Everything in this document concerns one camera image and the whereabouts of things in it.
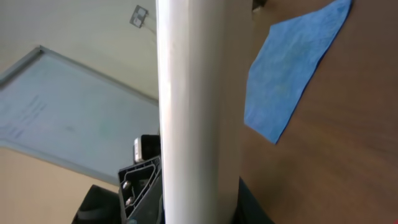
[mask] folded blue cloth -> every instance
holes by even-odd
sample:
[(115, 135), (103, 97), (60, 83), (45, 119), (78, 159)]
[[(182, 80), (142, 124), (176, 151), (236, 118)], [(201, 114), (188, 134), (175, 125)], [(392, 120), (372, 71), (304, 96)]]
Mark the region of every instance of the folded blue cloth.
[(244, 122), (276, 143), (305, 86), (343, 25), (351, 0), (271, 26), (247, 83)]

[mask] brown table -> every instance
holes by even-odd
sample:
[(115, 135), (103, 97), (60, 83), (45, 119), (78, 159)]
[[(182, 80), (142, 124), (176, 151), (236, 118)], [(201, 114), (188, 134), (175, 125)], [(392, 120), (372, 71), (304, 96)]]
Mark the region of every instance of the brown table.
[[(271, 24), (329, 2), (268, 0), (252, 59)], [(277, 224), (398, 220), (397, 11), (355, 1), (278, 144), (245, 128), (242, 177)]]

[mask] white tube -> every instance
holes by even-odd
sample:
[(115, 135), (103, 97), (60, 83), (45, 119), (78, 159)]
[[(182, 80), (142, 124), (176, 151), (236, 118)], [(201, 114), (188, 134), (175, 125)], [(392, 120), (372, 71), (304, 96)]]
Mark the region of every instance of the white tube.
[(157, 0), (168, 224), (229, 223), (236, 208), (251, 1)]

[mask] blue cloth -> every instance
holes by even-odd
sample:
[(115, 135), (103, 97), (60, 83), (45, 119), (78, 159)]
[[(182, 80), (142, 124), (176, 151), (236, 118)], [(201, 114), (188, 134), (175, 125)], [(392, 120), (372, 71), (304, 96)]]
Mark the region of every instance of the blue cloth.
[(244, 122), (276, 143), (305, 86), (343, 25), (351, 0), (271, 26), (247, 83)]

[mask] white wall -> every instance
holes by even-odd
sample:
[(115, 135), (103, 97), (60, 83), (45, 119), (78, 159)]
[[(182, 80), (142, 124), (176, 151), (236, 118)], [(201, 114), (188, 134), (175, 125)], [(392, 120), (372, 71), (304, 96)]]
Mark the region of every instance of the white wall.
[(155, 0), (1, 0), (0, 72), (43, 45), (158, 98), (155, 15)]

